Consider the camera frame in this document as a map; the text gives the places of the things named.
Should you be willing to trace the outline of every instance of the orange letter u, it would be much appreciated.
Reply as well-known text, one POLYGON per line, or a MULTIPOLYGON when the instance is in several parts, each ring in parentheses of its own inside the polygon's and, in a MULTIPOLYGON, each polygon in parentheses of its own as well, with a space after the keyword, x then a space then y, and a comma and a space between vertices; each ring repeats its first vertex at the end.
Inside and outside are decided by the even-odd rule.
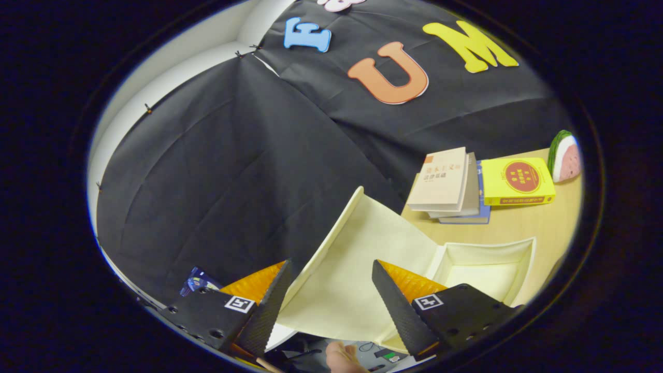
POLYGON ((390 42, 378 49, 377 54, 391 57, 410 76, 409 83, 394 87, 376 68, 375 60, 364 58, 347 71, 350 78, 358 79, 380 102, 390 105, 404 104, 421 96, 428 88, 428 75, 424 69, 403 50, 403 44, 390 42))

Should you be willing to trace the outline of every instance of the black cloth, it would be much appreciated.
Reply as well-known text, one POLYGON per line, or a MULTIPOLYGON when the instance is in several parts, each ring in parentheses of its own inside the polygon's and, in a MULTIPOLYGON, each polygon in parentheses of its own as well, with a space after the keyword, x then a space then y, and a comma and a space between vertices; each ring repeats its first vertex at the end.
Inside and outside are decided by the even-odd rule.
POLYGON ((422 30, 437 22, 464 33, 457 20, 419 0, 368 0, 338 13, 326 11, 316 0, 300 0, 274 22, 256 56, 330 116, 405 199, 427 153, 466 146, 477 159, 502 157, 546 148, 559 130, 571 128, 555 93, 508 46, 501 45, 520 66, 489 65, 472 74, 451 46, 422 30), (330 30, 329 50, 284 48, 285 23, 292 17, 330 30), (347 76, 355 63, 370 57, 389 82, 406 84, 402 68, 377 55, 394 41, 404 45, 429 78, 420 97, 401 105, 376 100, 360 81, 347 76))
POLYGON ((114 152, 99 243, 169 303, 198 265, 222 284, 292 258, 299 273, 359 186, 400 212, 388 181, 338 126, 255 57, 171 92, 114 152))

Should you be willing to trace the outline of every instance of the white wall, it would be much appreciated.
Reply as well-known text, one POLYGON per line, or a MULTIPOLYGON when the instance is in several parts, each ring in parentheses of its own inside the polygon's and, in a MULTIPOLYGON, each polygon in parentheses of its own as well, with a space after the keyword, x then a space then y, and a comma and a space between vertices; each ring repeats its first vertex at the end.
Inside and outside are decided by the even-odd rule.
MULTIPOLYGON (((235 58, 235 51, 251 52, 276 18, 293 0, 248 0, 208 17, 167 42, 138 65, 109 99, 101 115, 88 159, 88 208, 97 234, 97 182, 113 152, 134 123, 170 91, 195 75, 235 58)), ((134 291, 163 308, 126 278, 101 249, 113 271, 134 291)))

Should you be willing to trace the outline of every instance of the yellow letter m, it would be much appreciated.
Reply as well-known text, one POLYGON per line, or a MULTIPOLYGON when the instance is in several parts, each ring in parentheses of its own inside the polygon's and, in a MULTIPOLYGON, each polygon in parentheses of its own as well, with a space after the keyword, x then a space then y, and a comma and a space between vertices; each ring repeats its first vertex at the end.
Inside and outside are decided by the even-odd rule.
POLYGON ((472 52, 495 67, 497 67, 497 62, 492 53, 495 53, 497 61, 503 66, 518 66, 518 62, 513 57, 509 56, 499 45, 495 44, 477 28, 463 21, 456 21, 456 23, 467 35, 439 23, 427 24, 424 26, 424 32, 436 35, 446 41, 465 60, 465 69, 469 72, 488 70, 486 62, 479 60, 472 52))

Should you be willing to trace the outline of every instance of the mounting hole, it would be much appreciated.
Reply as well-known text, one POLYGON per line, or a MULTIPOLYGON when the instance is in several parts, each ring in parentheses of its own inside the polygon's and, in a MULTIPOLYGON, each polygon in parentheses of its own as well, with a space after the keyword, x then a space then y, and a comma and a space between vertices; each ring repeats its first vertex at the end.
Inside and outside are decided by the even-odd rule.
POLYGON ((220 331, 219 329, 212 329, 212 330, 210 330, 210 335, 211 335, 213 338, 216 338, 216 339, 221 339, 221 338, 223 338, 223 332, 220 331))

